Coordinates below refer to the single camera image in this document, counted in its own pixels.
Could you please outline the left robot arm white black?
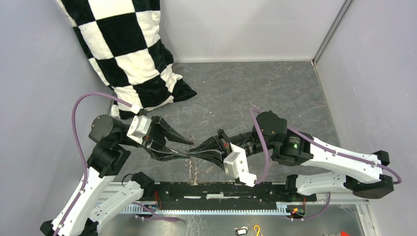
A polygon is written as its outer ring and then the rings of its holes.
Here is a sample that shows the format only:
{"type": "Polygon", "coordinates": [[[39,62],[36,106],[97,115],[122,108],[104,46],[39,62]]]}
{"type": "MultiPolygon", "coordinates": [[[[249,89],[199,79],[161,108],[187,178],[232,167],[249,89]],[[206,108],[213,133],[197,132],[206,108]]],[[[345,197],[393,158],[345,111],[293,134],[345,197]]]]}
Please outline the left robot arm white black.
{"type": "Polygon", "coordinates": [[[153,179],[138,172],[119,192],[97,204],[129,158],[126,146],[142,148],[153,159],[168,161],[187,158],[187,154],[167,147],[167,141],[192,144],[160,116],[135,116],[126,124],[101,115],[93,121],[89,138],[95,142],[95,147],[85,162],[78,189],[55,219],[42,223],[40,230],[46,236],[96,236],[124,208],[139,199],[146,201],[154,196],[153,179]]]}

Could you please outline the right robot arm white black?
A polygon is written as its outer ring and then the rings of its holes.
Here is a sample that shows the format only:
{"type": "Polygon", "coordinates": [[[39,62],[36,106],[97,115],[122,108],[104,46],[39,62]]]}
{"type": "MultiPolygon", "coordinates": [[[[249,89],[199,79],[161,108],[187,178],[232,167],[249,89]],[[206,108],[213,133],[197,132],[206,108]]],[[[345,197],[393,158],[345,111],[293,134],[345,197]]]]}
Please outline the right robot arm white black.
{"type": "Polygon", "coordinates": [[[284,195],[291,201],[322,192],[351,192],[365,199],[380,199],[393,192],[400,181],[387,175],[390,160],[386,151],[364,154],[330,145],[290,127],[272,111],[252,108],[250,115],[254,123],[251,131],[230,137],[218,130],[189,154],[217,165],[249,187],[265,180],[272,161],[325,169],[322,174],[288,176],[284,195]]]}

